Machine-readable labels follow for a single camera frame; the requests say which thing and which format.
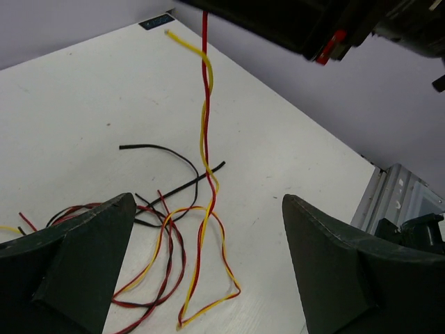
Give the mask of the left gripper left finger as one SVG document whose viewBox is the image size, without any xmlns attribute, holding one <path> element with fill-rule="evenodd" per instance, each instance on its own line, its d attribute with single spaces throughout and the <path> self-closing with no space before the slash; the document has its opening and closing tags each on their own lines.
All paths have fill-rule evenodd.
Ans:
<svg viewBox="0 0 445 334">
<path fill-rule="evenodd" d="M 1 244 L 2 333 L 101 333 L 134 225 L 122 193 Z"/>
</svg>

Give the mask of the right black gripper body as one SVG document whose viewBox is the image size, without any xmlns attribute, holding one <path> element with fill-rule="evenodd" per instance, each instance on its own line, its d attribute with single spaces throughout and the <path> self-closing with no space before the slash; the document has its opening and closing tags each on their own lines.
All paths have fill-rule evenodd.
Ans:
<svg viewBox="0 0 445 334">
<path fill-rule="evenodd" d="M 340 61 L 368 35 L 382 37 L 426 58 L 444 58 L 443 1 L 331 1 L 334 33 L 347 36 L 331 59 Z M 314 56 L 315 61 L 323 49 Z"/>
</svg>

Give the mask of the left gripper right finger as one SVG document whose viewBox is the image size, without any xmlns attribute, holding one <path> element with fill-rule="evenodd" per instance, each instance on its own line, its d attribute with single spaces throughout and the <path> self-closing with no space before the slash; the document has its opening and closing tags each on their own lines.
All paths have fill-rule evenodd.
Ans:
<svg viewBox="0 0 445 334">
<path fill-rule="evenodd" d="M 309 333 L 443 333 L 444 256 L 395 244 L 295 195 L 282 214 Z"/>
</svg>

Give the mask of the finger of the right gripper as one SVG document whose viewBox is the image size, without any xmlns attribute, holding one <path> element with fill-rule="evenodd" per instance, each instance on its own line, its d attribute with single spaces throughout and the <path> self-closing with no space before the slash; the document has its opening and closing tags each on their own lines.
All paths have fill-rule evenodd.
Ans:
<svg viewBox="0 0 445 334">
<path fill-rule="evenodd" d="M 331 1 L 197 0 L 182 3 L 303 56 L 316 55 L 334 34 Z"/>
</svg>

